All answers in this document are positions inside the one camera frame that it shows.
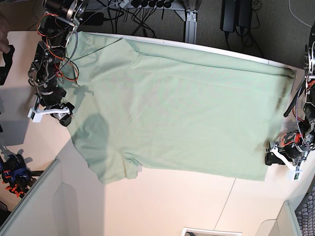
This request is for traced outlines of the black robot arm image-left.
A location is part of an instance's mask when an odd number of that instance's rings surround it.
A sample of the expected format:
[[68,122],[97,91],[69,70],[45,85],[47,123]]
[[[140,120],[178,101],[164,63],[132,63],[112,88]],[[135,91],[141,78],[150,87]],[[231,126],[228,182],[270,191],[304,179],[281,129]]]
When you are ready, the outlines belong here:
[[45,0],[45,14],[37,24],[41,41],[37,45],[34,60],[28,71],[28,83],[36,89],[36,100],[28,117],[41,122],[50,115],[67,127],[72,120],[74,106],[63,103],[66,91],[61,86],[63,69],[71,65],[74,54],[67,55],[66,47],[72,35],[83,21],[88,5],[86,0]]

